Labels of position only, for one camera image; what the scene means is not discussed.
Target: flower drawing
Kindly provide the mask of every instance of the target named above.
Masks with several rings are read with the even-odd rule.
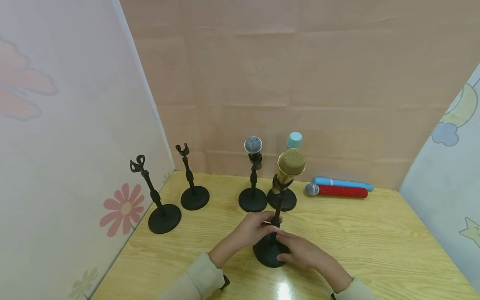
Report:
[[[144,211],[142,206],[139,206],[143,202],[144,196],[140,194],[142,187],[140,184],[135,185],[131,194],[129,194],[128,183],[125,183],[121,187],[121,191],[117,190],[113,195],[115,199],[108,198],[103,203],[103,206],[106,209],[113,210],[113,212],[104,216],[100,220],[100,226],[106,226],[108,223],[112,222],[112,225],[108,229],[107,236],[113,237],[117,234],[117,231],[120,228],[120,224],[123,220],[122,233],[128,234],[130,232],[130,226],[132,223],[130,219],[138,223],[140,222],[140,213]]]
[[[94,268],[90,273],[85,271],[82,280],[76,280],[72,285],[72,292],[68,295],[68,298],[78,300],[87,297],[87,292],[92,289],[92,282],[97,278],[98,272],[97,268]]]
[[[51,96],[58,92],[53,79],[30,65],[15,44],[0,37],[0,115],[28,120],[41,114],[29,93]]]

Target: microphone stand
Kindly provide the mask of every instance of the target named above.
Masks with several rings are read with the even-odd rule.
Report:
[[[182,157],[183,164],[185,165],[185,176],[187,177],[187,181],[190,184],[190,187],[187,188],[183,194],[181,195],[181,206],[187,210],[197,210],[204,207],[208,200],[210,200],[210,194],[208,193],[207,189],[203,186],[195,186],[193,183],[193,173],[190,171],[188,166],[188,158],[187,155],[190,153],[188,149],[187,143],[184,144],[185,149],[181,149],[180,145],[176,145],[175,149],[180,153]]]
[[[181,211],[174,204],[163,204],[160,201],[160,194],[153,187],[148,171],[144,169],[145,156],[137,156],[137,164],[130,160],[130,170],[133,173],[141,172],[150,189],[150,197],[156,205],[156,209],[148,218],[148,228],[156,234],[167,233],[175,228],[181,220]]]
[[[262,156],[251,156],[252,173],[250,174],[251,187],[243,190],[239,195],[239,205],[246,212],[261,212],[267,207],[267,196],[264,191],[257,189],[257,165],[261,163]]]
[[[275,177],[273,179],[273,186],[275,186],[275,180],[278,182],[278,179],[276,179],[276,174],[275,174]],[[295,208],[295,206],[297,205],[297,196],[295,195],[295,193],[291,190],[291,189],[285,189],[284,191],[282,191],[284,196],[283,196],[283,204],[282,204],[282,212],[287,212],[287,211],[290,211],[292,209]],[[279,194],[275,194],[273,192],[273,190],[269,190],[268,191],[268,195],[267,195],[267,199],[268,199],[268,204],[270,204],[271,207],[277,209],[278,208],[278,205],[279,205],[279,197],[278,197]]]
[[[293,180],[284,184],[278,182],[276,175],[274,176],[274,181],[277,186],[279,186],[280,194],[278,195],[278,206],[275,210],[275,216],[273,217],[271,224],[280,228],[280,211],[282,209],[282,203],[284,201],[284,192],[283,190],[288,187]],[[263,265],[270,268],[278,268],[285,264],[285,262],[279,262],[276,260],[277,255],[281,253],[290,253],[290,249],[284,244],[276,240],[276,232],[272,232],[264,236],[258,243],[253,246],[253,253],[255,257]]]

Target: sleeve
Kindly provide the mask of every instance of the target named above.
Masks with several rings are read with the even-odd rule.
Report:
[[[205,300],[225,283],[207,253],[202,253],[158,300]]]
[[[376,300],[372,291],[360,279],[353,277],[348,288],[338,294],[333,294],[336,300]]]

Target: red microphone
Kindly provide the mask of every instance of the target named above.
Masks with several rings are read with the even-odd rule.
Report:
[[[308,183],[305,186],[305,193],[309,196],[318,194],[338,197],[366,198],[368,191],[364,188],[351,188],[347,186],[316,185]]]

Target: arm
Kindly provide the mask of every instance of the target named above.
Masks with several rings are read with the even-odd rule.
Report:
[[[264,223],[275,213],[248,213],[243,221],[208,254],[202,253],[158,300],[205,300],[225,281],[221,268],[238,250],[251,247],[278,227]]]
[[[358,278],[350,276],[335,258],[311,242],[283,230],[277,233],[276,239],[291,251],[280,254],[277,260],[316,270],[332,288],[336,300],[376,300]]]

